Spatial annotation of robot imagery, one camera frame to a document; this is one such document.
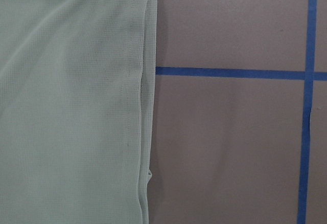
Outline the olive green long-sleeve shirt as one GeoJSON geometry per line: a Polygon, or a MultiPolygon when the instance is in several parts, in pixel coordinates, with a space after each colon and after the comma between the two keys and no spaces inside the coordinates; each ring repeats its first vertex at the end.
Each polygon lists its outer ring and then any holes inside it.
{"type": "Polygon", "coordinates": [[[157,0],[1,0],[1,223],[148,223],[157,0]]]}

